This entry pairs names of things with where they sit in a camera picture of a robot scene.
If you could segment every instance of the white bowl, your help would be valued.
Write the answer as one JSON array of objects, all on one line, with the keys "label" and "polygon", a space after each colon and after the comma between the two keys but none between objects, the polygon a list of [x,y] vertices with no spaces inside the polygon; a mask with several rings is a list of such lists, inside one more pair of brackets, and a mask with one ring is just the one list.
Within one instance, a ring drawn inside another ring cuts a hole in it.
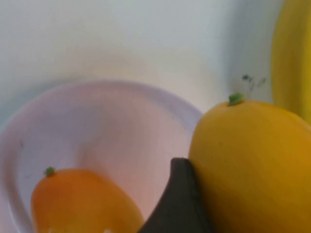
[{"label": "white bowl", "polygon": [[125,82],[70,84],[23,107],[0,137],[0,230],[32,233],[30,197],[48,166],[115,181],[145,218],[186,157],[201,113],[163,90]]}]

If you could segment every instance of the orange fruit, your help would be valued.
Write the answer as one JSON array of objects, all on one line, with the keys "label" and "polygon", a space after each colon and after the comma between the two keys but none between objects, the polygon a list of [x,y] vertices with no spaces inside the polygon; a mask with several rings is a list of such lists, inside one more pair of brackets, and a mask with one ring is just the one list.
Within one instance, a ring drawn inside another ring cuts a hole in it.
[{"label": "orange fruit", "polygon": [[36,233],[136,233],[143,218],[111,180],[86,169],[47,169],[31,209]]}]

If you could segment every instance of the yellow fruit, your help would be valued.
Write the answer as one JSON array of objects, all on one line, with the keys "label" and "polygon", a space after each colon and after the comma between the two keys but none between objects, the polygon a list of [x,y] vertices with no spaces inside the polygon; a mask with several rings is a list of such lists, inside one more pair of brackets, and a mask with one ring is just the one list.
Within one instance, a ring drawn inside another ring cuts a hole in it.
[{"label": "yellow fruit", "polygon": [[311,123],[311,0],[285,0],[271,53],[274,102]]},{"label": "yellow fruit", "polygon": [[217,233],[311,232],[311,128],[245,100],[199,121],[189,159]]},{"label": "yellow fruit", "polygon": [[136,233],[142,226],[139,209],[107,178],[85,169],[47,171],[31,199],[36,233]]}]

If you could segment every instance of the fruit stem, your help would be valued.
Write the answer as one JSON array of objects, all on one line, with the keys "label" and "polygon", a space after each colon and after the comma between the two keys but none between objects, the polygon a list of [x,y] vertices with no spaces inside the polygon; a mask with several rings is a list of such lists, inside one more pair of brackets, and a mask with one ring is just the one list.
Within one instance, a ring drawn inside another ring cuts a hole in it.
[{"label": "fruit stem", "polygon": [[236,105],[238,103],[241,103],[245,98],[244,94],[241,93],[235,93],[229,96],[229,104],[228,106]]},{"label": "fruit stem", "polygon": [[44,174],[45,174],[46,176],[53,175],[54,173],[55,173],[55,168],[52,167],[52,166],[48,167],[48,168],[45,169],[45,171],[44,171]]}]

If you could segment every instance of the black object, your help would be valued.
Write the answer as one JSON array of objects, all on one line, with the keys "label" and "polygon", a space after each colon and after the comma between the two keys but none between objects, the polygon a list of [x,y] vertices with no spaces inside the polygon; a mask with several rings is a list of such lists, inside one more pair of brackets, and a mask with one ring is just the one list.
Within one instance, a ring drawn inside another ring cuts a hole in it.
[{"label": "black object", "polygon": [[138,233],[214,233],[188,159],[174,158],[166,189]]}]

